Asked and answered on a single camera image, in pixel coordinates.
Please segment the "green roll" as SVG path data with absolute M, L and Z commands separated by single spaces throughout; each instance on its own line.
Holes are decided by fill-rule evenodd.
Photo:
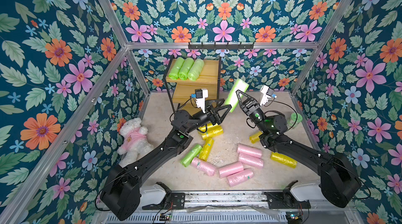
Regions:
M 196 81 L 199 78 L 204 65 L 205 63 L 202 59 L 197 59 L 187 74 L 188 79 Z
M 191 57 L 188 57 L 184 60 L 179 72 L 178 72 L 178 77 L 180 80 L 187 80 L 188 79 L 188 73 L 190 69 L 192 68 L 194 64 L 194 59 Z
M 243 81 L 242 79 L 237 79 L 231 88 L 227 99 L 224 102 L 224 105 L 230 105 L 230 113 L 232 113 L 239 103 L 238 91 L 245 93 L 249 87 L 249 84 Z

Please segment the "wooden three-tier shelf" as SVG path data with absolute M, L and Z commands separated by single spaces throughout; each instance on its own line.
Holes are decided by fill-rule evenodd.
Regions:
M 176 111 L 180 106 L 183 106 L 191 114 L 200 111 L 199 108 L 195 107 L 195 102 L 187 101 L 196 89 L 207 89 L 208 99 L 219 98 L 221 60 L 205 60 L 205 66 L 196 81 L 169 78 L 168 74 L 175 62 L 176 59 L 171 57 L 162 79 L 173 111 Z

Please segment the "green roll diagonal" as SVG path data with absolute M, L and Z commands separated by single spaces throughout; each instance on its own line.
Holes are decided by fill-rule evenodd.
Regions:
M 173 63 L 170 72 L 168 74 L 168 77 L 172 80 L 177 80 L 179 78 L 179 71 L 181 67 L 183 66 L 185 62 L 185 59 L 182 57 L 178 57 L 176 61 Z
M 194 145 L 193 148 L 181 159 L 180 163 L 184 167 L 188 167 L 193 159 L 201 152 L 202 148 L 203 147 L 200 144 Z

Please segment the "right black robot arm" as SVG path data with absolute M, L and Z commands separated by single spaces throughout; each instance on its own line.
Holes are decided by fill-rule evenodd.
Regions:
M 308 167 L 320 176 L 320 188 L 327 201 L 345 208 L 362 186 L 356 169 L 344 154 L 329 154 L 301 144 L 285 133 L 284 114 L 267 116 L 257 100 L 241 90 L 236 91 L 241 110 L 262 134 L 260 143 L 272 152 L 283 154 Z

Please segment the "yellow roll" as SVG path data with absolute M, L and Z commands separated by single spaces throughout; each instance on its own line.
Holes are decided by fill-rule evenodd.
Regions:
M 199 127 L 197 130 L 201 133 L 205 133 L 208 129 L 213 128 L 214 125 L 212 123 L 207 123 L 201 127 Z
M 288 156 L 285 156 L 283 154 L 277 153 L 277 152 L 272 152 L 271 155 L 270 155 L 270 159 L 275 161 L 275 162 L 278 162 L 280 164 L 286 165 L 286 166 L 288 166 L 290 168 L 296 168 L 297 167 L 297 161 L 296 160 L 294 160 L 294 159 L 292 159 L 292 158 L 290 158 Z
M 223 128 L 219 125 L 209 128 L 205 133 L 201 134 L 203 140 L 220 136 L 224 133 Z

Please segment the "yellow roll right diagonal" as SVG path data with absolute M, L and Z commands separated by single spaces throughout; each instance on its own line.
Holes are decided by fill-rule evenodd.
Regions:
M 252 135 L 249 136 L 249 141 L 252 144 L 256 144 L 256 143 L 260 142 L 260 135 L 262 135 L 262 134 L 263 134 L 263 132 L 261 132 L 261 131 L 253 133 Z

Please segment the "yellow roll diagonal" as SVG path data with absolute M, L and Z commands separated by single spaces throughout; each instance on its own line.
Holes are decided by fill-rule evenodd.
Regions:
M 202 160 L 202 161 L 207 161 L 207 159 L 208 159 L 208 157 L 209 157 L 209 155 L 211 153 L 211 150 L 213 148 L 213 145 L 214 145 L 214 139 L 213 138 L 207 138 L 205 140 L 205 144 L 203 145 L 203 147 L 202 147 L 202 149 L 201 149 L 201 151 L 199 153 L 198 158 L 200 160 Z
M 260 142 L 260 135 L 262 135 L 262 134 L 263 134 L 263 132 L 261 132 L 261 131 L 253 133 L 252 135 L 249 136 L 249 141 L 252 144 L 256 144 L 256 143 Z

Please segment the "yellow roll diagonal middle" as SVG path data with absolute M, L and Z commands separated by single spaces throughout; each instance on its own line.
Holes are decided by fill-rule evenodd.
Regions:
M 198 158 L 200 160 L 202 160 L 202 161 L 207 161 L 207 159 L 208 159 L 208 157 L 209 157 L 209 155 L 211 153 L 211 150 L 213 148 L 213 145 L 214 145 L 214 139 L 213 138 L 207 138 L 205 140 L 205 144 L 203 145 L 203 147 L 202 147 L 202 149 L 201 149 L 201 151 L 199 153 Z

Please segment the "green lidded jar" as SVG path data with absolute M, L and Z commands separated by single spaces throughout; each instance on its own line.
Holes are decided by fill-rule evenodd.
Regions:
M 292 113 L 291 116 L 287 120 L 288 129 L 295 128 L 299 123 L 303 121 L 303 116 L 299 113 Z

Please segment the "pink roll upper right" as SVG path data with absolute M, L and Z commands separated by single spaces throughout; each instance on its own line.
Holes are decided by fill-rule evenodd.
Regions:
M 254 147 L 250 147 L 243 144 L 238 144 L 237 152 L 246 154 L 255 158 L 262 158 L 263 151 Z

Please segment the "pink roll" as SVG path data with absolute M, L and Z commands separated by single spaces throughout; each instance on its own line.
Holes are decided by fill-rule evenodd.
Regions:
M 252 166 L 255 168 L 263 168 L 264 167 L 264 161 L 260 158 L 256 158 L 244 153 L 240 153 L 238 156 L 238 161 L 248 165 L 248 166 Z
M 234 187 L 234 186 L 237 186 L 239 184 L 242 184 L 242 183 L 252 179 L 253 177 L 254 177 L 253 170 L 248 168 L 241 172 L 229 175 L 227 177 L 227 180 L 228 180 L 229 186 Z
M 219 177 L 221 179 L 228 177 L 230 175 L 236 174 L 244 170 L 244 166 L 241 162 L 235 162 L 218 169 Z
M 237 152 L 246 154 L 255 158 L 262 158 L 263 151 L 254 147 L 250 147 L 243 144 L 238 144 Z
M 214 165 L 206 161 L 200 160 L 197 157 L 193 158 L 191 166 L 198 169 L 199 171 L 204 172 L 208 176 L 214 176 L 217 170 L 217 168 Z

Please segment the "yellow roll far right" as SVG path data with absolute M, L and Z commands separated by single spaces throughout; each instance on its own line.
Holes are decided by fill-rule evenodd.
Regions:
M 290 158 L 288 156 L 285 156 L 283 154 L 277 153 L 277 152 L 272 152 L 271 155 L 270 155 L 270 159 L 275 161 L 275 162 L 278 162 L 280 164 L 286 165 L 286 166 L 288 166 L 290 168 L 296 168 L 297 167 L 297 161 L 296 160 L 294 160 L 294 159 L 292 159 L 292 158 Z

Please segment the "white plush toy pink shirt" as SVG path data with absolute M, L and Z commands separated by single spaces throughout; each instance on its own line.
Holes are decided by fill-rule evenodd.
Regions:
M 131 119 L 125 122 L 119 131 L 119 134 L 124 139 L 117 150 L 117 153 L 122 156 L 119 162 L 121 167 L 127 167 L 155 149 L 148 142 L 148 129 L 142 126 L 141 123 L 141 118 Z

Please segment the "aluminium front rail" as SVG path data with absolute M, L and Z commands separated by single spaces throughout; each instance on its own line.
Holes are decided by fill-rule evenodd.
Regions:
M 184 209 L 201 210 L 212 209 L 269 209 L 269 210 L 303 210 L 307 209 L 270 209 L 264 192 L 277 192 L 281 190 L 221 190 L 221 191 L 173 191 L 185 193 Z M 355 210 L 352 203 L 345 208 L 334 206 L 325 200 L 309 200 L 311 209 L 315 211 L 348 211 Z

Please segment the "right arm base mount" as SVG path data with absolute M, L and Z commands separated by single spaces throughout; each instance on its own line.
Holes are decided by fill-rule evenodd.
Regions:
M 309 201 L 298 201 L 291 193 L 291 188 L 298 180 L 289 183 L 282 191 L 264 192 L 270 209 L 311 209 Z

